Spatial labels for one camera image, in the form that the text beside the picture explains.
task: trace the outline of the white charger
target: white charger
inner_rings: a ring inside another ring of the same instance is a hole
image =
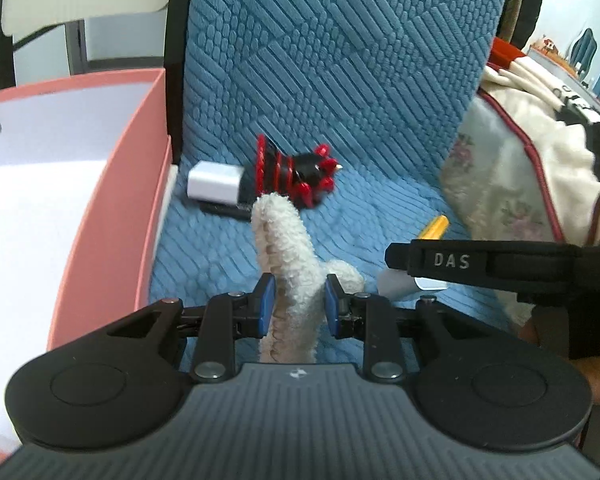
[[[202,202],[237,205],[243,174],[241,166],[202,160],[189,171],[187,196]]]

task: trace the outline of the chair seat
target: chair seat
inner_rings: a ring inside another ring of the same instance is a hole
[[[186,198],[186,175],[199,160],[252,164],[259,133],[286,153],[331,146],[344,167],[336,191],[302,218],[318,256],[356,266],[370,290],[387,245],[415,237],[434,216],[449,216],[448,236],[466,237],[437,177],[475,94],[502,4],[191,0],[184,145],[152,300],[177,295],[204,304],[255,284],[250,225],[203,215]],[[453,286],[440,297],[506,323],[492,292]],[[254,342],[240,342],[241,358],[256,358]],[[355,342],[323,335],[318,358],[362,356]]]

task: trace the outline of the pink box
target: pink box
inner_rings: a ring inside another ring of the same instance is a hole
[[[164,70],[0,92],[0,462],[24,363],[145,306],[170,173]]]

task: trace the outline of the metal screw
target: metal screw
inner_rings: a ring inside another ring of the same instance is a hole
[[[379,379],[397,379],[402,375],[402,367],[397,363],[380,361],[371,367],[371,373]]]
[[[226,368],[221,363],[206,361],[196,366],[196,375],[202,379],[219,379],[224,375]]]

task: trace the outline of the white fluffy cloth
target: white fluffy cloth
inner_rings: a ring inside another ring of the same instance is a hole
[[[365,280],[346,262],[318,260],[298,211],[277,193],[258,199],[251,226],[260,268],[276,277],[277,291],[269,333],[260,343],[260,361],[313,363],[318,327],[324,320],[327,274],[336,274],[349,294],[361,292]]]

